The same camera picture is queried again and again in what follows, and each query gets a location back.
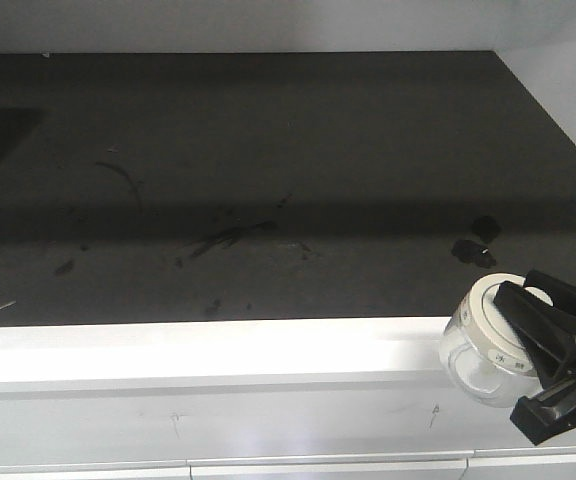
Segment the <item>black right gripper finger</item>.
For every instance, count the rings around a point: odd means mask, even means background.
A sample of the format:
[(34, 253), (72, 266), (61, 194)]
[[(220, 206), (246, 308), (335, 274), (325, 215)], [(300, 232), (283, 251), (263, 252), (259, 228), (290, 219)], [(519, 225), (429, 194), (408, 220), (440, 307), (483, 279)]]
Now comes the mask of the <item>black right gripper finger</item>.
[(523, 287), (543, 291), (552, 302), (528, 301), (522, 321), (523, 345), (576, 345), (576, 286), (538, 270), (531, 270)]
[(541, 386), (565, 378), (576, 362), (576, 317), (509, 281), (500, 285), (493, 303), (526, 350)]

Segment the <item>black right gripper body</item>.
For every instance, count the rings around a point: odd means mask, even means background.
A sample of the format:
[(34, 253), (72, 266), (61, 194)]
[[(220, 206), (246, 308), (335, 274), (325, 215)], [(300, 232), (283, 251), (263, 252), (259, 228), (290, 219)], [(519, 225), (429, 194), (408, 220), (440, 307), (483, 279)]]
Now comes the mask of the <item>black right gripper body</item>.
[(566, 334), (556, 348), (521, 333), (541, 390), (519, 398), (510, 415), (514, 426), (535, 446), (576, 429), (576, 335)]

